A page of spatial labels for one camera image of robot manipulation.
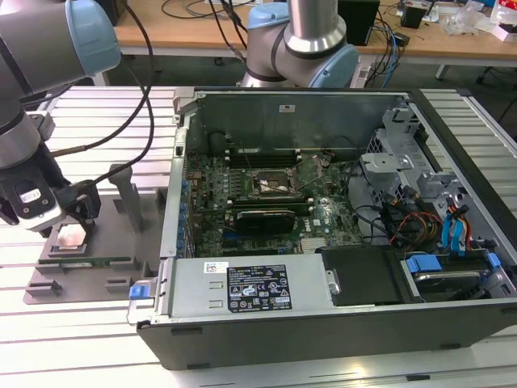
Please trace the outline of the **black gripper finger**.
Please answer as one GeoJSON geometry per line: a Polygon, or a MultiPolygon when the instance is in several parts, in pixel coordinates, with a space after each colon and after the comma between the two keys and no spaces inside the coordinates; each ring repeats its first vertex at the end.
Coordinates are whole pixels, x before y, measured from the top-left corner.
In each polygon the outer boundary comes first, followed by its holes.
{"type": "Polygon", "coordinates": [[[92,233],[99,211],[100,198],[95,193],[81,194],[65,207],[66,214],[75,219],[87,234],[92,233]]]}
{"type": "Polygon", "coordinates": [[[3,197],[0,197],[0,217],[10,226],[17,226],[19,224],[19,219],[11,203],[3,197]]]}

